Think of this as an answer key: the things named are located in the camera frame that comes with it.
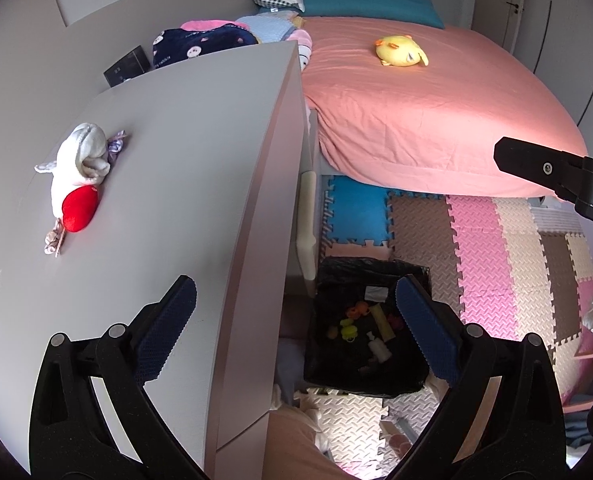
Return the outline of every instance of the light blue blanket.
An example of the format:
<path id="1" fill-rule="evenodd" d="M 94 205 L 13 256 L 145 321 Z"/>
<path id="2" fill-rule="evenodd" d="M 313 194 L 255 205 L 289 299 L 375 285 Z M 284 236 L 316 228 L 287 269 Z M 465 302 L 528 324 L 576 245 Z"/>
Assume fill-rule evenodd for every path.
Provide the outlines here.
<path id="1" fill-rule="evenodd" d="M 244 16 L 237 22 L 245 23 L 250 27 L 250 32 L 257 37 L 261 43 L 273 43 L 285 40 L 295 30 L 295 26 L 288 20 L 274 18 L 272 16 Z"/>

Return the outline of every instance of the black plastic bag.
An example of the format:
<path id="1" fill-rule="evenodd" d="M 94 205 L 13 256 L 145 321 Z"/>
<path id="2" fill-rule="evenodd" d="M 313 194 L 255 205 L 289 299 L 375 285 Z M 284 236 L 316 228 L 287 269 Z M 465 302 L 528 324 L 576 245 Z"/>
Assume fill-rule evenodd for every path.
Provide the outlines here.
<path id="1" fill-rule="evenodd" d="M 307 382 L 384 398 L 417 392 L 423 387 L 429 366 L 395 301 L 397 281 L 408 274 L 432 294 L 427 267 L 373 258 L 329 257 L 321 262 L 305 350 L 304 378 Z M 392 356 L 382 363 L 368 345 L 368 332 L 383 338 L 371 314 L 353 321 L 358 331 L 354 341 L 348 342 L 340 334 L 339 323 L 347 318 L 347 309 L 365 300 L 366 286 L 388 289 L 384 301 L 367 303 L 369 306 L 381 304 L 383 313 L 391 320 L 390 325 L 397 327 L 394 330 L 396 337 L 385 343 Z M 335 331 L 339 333 L 332 338 Z"/>

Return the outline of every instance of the white bottle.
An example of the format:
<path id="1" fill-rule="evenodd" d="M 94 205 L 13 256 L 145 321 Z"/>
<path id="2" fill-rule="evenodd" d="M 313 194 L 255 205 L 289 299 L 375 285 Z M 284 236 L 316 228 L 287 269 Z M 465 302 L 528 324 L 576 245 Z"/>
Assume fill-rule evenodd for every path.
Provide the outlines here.
<path id="1" fill-rule="evenodd" d="M 372 354 L 379 360 L 380 363 L 385 363 L 390 357 L 392 357 L 392 352 L 390 352 L 385 346 L 385 343 L 381 341 L 379 338 L 375 338 L 374 334 L 368 332 L 368 337 L 370 339 L 368 346 L 372 351 Z"/>

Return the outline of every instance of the orange toy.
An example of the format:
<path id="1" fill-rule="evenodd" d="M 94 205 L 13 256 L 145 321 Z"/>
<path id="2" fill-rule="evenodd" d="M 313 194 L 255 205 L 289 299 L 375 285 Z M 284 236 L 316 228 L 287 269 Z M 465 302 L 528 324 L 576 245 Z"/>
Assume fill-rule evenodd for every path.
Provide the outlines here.
<path id="1" fill-rule="evenodd" d="M 367 316 L 369 313 L 370 306 L 365 301 L 357 301 L 355 306 L 351 306 L 345 311 L 345 315 L 355 321 L 361 316 Z"/>

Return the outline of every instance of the mattress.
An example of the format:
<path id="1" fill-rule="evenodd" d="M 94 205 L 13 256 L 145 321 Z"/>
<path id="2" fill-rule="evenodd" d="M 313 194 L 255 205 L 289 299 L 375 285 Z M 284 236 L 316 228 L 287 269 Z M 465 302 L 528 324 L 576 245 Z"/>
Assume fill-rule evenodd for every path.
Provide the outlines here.
<path id="1" fill-rule="evenodd" d="M 370 18 L 308 18 L 313 54 L 304 93 L 318 111 L 321 151 L 359 182 L 426 193 L 530 197 L 553 192 L 501 173 L 504 136 L 587 155 L 547 87 L 471 30 Z M 374 42 L 409 34 L 429 65 L 382 66 Z"/>

